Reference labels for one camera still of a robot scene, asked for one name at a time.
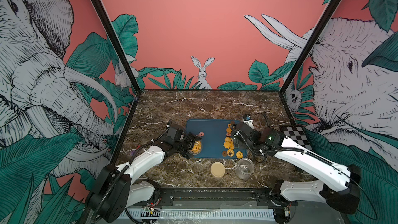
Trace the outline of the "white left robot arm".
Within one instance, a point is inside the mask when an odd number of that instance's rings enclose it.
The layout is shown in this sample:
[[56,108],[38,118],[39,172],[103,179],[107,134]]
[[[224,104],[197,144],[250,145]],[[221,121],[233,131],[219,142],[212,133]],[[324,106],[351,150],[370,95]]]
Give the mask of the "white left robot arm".
[[92,211],[90,223],[100,220],[112,223],[137,203],[145,203],[154,211],[162,200],[160,186],[149,179],[140,183],[137,180],[176,153],[192,158],[201,141],[200,135],[188,133],[184,127],[169,121],[166,130],[136,149],[128,162],[103,167],[86,199],[87,208]]

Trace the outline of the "clear glass cookie jar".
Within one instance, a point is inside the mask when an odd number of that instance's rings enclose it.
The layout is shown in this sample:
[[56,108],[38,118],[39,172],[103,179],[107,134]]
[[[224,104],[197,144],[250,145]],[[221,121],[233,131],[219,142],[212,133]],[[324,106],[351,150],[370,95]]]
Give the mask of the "clear glass cookie jar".
[[253,162],[250,159],[242,158],[237,163],[235,174],[238,178],[247,180],[254,173],[254,170]]

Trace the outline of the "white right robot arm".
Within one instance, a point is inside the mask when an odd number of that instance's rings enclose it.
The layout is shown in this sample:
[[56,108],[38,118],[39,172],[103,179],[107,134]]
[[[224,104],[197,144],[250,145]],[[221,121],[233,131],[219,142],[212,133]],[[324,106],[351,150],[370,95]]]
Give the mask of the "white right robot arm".
[[259,132],[244,121],[232,124],[230,128],[232,135],[253,155],[284,160],[316,178],[306,183],[282,181],[274,188],[273,198],[282,202],[320,202],[344,214],[356,213],[361,195],[361,170],[358,166],[345,166],[328,160],[270,127]]

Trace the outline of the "pile of yellow cookies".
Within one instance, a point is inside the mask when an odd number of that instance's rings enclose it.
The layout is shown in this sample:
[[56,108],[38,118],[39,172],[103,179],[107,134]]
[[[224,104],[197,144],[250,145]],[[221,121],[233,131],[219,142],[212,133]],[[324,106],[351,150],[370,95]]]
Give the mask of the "pile of yellow cookies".
[[244,153],[240,150],[238,139],[232,135],[232,124],[233,122],[229,123],[226,128],[226,136],[223,143],[224,151],[222,152],[222,156],[242,159],[244,157]]

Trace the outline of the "beige jar lid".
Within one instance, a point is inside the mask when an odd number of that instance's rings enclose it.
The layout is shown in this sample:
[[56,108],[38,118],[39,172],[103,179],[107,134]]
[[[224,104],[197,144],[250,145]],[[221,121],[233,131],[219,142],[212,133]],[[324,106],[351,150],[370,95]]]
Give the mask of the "beige jar lid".
[[210,172],[212,176],[216,178],[221,178],[224,177],[226,173],[226,168],[221,162],[214,162],[210,167]]

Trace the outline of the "pile of ring cookies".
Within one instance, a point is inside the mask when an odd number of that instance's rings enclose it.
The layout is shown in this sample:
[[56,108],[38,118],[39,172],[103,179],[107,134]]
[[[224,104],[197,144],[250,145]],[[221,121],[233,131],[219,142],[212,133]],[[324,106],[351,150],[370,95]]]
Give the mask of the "pile of ring cookies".
[[[204,136],[204,132],[200,132],[197,134],[198,137],[202,138]],[[193,148],[190,150],[190,152],[194,155],[199,154],[202,151],[202,141],[195,141]]]

